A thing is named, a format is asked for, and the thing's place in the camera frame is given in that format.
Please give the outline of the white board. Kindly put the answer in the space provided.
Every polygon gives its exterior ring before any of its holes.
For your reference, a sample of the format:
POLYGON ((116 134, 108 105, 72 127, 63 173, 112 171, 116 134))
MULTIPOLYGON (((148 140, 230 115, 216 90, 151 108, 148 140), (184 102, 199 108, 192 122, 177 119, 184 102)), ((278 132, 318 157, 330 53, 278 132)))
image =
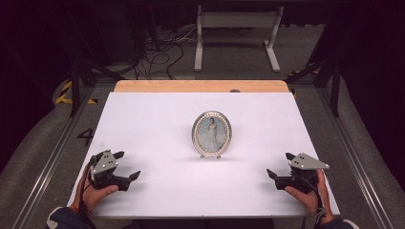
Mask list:
POLYGON ((316 154, 290 93, 111 93, 88 153, 104 150, 124 153, 116 175, 140 173, 99 203, 93 214, 105 219, 303 216, 267 173, 287 175, 287 153, 316 154), (202 158, 192 144, 206 111, 231 124, 219 158, 202 158))

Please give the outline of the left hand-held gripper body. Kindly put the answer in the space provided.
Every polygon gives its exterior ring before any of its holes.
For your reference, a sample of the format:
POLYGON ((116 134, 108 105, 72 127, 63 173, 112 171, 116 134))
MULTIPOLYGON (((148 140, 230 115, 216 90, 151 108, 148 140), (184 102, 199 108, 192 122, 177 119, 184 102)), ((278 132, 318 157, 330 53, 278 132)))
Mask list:
POLYGON ((127 191, 130 186, 128 177, 117 177, 114 170, 117 168, 117 159, 110 150, 91 157, 90 182, 96 189, 116 185, 119 191, 127 191))

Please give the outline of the black metal stand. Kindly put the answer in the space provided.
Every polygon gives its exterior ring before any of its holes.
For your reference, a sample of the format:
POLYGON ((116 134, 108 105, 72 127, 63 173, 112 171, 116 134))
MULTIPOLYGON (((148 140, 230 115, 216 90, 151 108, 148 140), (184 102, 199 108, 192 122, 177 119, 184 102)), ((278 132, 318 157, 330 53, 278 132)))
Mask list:
POLYGON ((94 58, 86 57, 82 49, 80 48, 80 41, 82 35, 77 28, 75 20, 67 7, 64 8, 67 14, 68 21, 71 23, 70 28, 66 31, 66 37, 68 38, 68 51, 71 58, 71 80, 72 80, 72 93, 73 93, 73 107, 71 116, 78 114, 81 108, 81 96, 80 96, 80 80, 84 81, 86 87, 94 87, 96 84, 96 77, 92 74, 92 69, 96 69, 107 76, 112 77, 115 81, 123 80, 123 77, 117 73, 114 73, 107 68, 101 66, 96 62, 94 58))
POLYGON ((340 89, 340 66, 335 59, 325 59, 318 63, 313 63, 302 71, 294 73, 285 79, 287 84, 295 82, 304 76, 318 70, 318 74, 312 81, 312 84, 316 88, 325 88, 327 83, 331 81, 330 89, 330 108, 332 113, 338 117, 338 99, 339 99, 339 89, 340 89))

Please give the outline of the person's left hand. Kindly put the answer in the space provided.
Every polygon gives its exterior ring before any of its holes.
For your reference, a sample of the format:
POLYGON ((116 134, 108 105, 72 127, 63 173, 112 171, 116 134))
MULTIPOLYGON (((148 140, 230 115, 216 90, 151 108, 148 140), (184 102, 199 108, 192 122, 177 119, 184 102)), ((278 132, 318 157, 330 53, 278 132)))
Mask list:
POLYGON ((70 208, 77 212, 79 210, 80 201, 83 201, 87 208, 87 212, 92 213, 103 198, 108 197, 117 190, 118 187, 116 185, 96 189, 88 180, 87 170, 84 170, 80 181, 77 184, 75 199, 70 205, 70 208))

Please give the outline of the oval silver photo frame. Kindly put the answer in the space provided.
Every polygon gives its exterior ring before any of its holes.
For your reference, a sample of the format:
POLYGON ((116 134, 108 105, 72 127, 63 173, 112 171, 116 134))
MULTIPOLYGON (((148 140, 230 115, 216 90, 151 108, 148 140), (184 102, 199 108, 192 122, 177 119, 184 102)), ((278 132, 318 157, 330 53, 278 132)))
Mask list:
POLYGON ((232 127, 227 117, 217 111, 201 114, 192 127, 192 143, 201 158, 220 158, 232 138, 232 127))

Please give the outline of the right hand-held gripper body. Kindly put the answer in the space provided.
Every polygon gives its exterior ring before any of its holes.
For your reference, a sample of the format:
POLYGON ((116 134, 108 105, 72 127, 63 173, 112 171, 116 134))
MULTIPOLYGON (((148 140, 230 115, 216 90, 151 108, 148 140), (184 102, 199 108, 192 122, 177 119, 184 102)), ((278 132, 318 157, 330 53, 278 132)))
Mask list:
POLYGON ((330 165, 305 153, 300 153, 293 160, 288 160, 291 169, 289 177, 278 177, 275 186, 284 190, 287 186, 294 187, 302 193, 309 193, 318 184, 317 169, 329 169, 330 165))

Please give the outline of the person's right hand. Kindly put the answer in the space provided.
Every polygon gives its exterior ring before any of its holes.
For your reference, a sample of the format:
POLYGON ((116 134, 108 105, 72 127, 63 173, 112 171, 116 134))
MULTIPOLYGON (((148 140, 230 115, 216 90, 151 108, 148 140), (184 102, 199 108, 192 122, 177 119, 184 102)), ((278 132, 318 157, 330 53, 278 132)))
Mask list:
POLYGON ((318 169, 317 176, 318 185, 316 192, 311 191, 305 194, 291 186, 287 186, 285 191, 300 201, 309 215, 313 218, 316 218, 318 215, 318 205, 322 204, 322 207, 325 210, 325 215, 319 219, 319 224, 325 225, 334 220, 334 215, 330 208, 330 195, 326 185, 324 172, 321 169, 318 169))

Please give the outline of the aluminium floor rail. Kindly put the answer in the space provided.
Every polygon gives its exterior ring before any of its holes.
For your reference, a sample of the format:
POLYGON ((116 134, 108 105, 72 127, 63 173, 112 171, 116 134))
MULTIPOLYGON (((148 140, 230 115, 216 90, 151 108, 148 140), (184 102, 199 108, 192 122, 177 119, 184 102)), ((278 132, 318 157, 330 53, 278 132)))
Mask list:
POLYGON ((93 87, 86 87, 82 89, 82 95, 79 97, 80 105, 78 106, 76 112, 67 119, 67 122, 61 132, 61 136, 56 141, 46 164, 44 165, 39 177, 36 179, 30 195, 25 201, 25 204, 14 221, 11 229, 25 229, 30 222, 32 215, 40 202, 40 199, 42 199, 52 179, 54 171, 60 161, 60 158, 62 157, 62 153, 66 148, 68 139, 75 127, 75 124, 77 123, 85 105, 90 99, 93 90, 93 87))
POLYGON ((335 116, 330 107, 330 99, 327 92, 324 89, 316 89, 316 92, 323 103, 324 109, 327 111, 328 116, 330 117, 334 130, 337 132, 337 135, 343 144, 345 157, 352 169, 353 175, 357 181, 361 193, 364 196, 372 212, 373 218, 376 221, 378 228, 394 229, 393 224, 389 219, 388 214, 384 209, 371 180, 369 179, 362 163, 359 160, 352 142, 349 140, 349 136, 340 118, 335 116))

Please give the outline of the white metal desk frame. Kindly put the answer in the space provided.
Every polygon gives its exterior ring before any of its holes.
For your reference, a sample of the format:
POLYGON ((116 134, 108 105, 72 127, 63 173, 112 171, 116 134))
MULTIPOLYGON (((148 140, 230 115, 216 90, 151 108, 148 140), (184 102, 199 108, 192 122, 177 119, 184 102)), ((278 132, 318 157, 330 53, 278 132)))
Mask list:
POLYGON ((203 28, 268 28, 271 30, 268 40, 264 41, 270 66, 275 73, 281 71, 273 46, 283 17, 284 8, 265 12, 213 12, 204 11, 198 6, 197 12, 197 46, 195 53, 194 71, 203 69, 203 28))

